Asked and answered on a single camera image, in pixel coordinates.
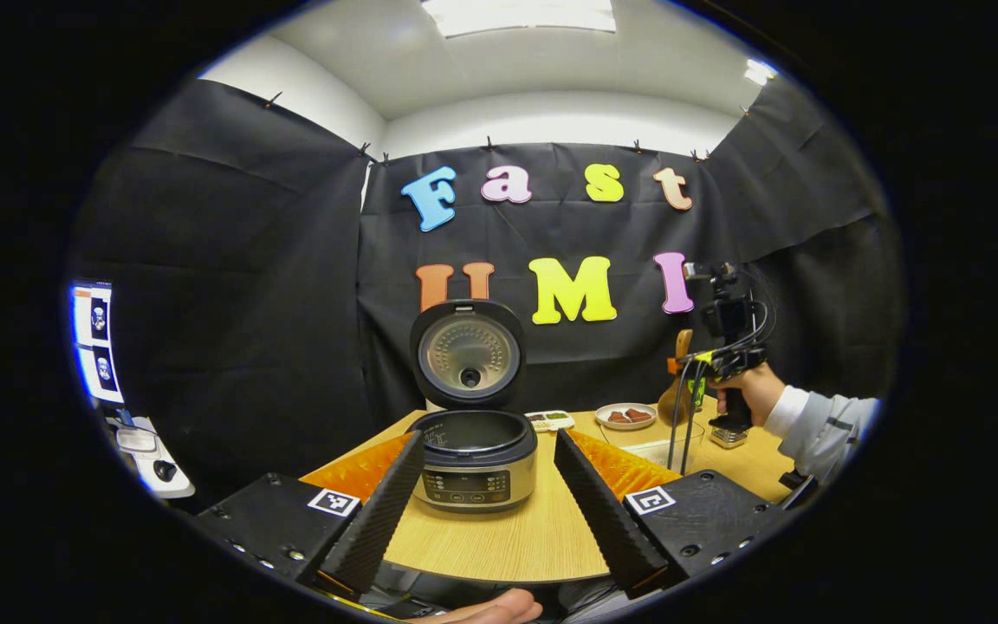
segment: screen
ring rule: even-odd
[[[87,393],[99,400],[124,403],[114,367],[110,336],[113,288],[108,282],[79,281],[71,285],[75,354]]]

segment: hand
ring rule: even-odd
[[[510,589],[486,603],[462,607],[441,615],[415,617],[415,624],[524,624],[541,615],[541,605],[526,589]]]
[[[725,388],[736,387],[742,391],[742,398],[745,399],[746,406],[749,406],[753,426],[765,426],[768,415],[776,407],[777,400],[784,394],[784,387],[787,384],[776,376],[768,362],[763,362],[759,367],[752,367],[748,371],[732,378],[721,380],[718,383],[710,384],[710,387],[718,390],[718,413],[726,413],[726,391]]]

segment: table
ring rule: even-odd
[[[705,426],[715,411],[716,401],[704,396],[696,423]],[[425,414],[413,411],[340,458],[403,435]],[[594,412],[571,415],[575,430],[616,446],[670,437],[661,419],[646,429],[618,431],[599,426]],[[557,583],[607,574],[599,545],[554,466],[557,433],[537,435],[538,483],[526,503],[503,512],[458,514],[411,497],[385,560],[400,568],[487,583]],[[677,429],[677,438],[682,435]],[[737,449],[722,449],[704,435],[689,452],[696,454],[694,470],[719,471],[766,501],[777,502],[788,494],[777,479],[793,466],[792,459],[777,453],[779,444],[772,434],[753,429],[748,442]]]

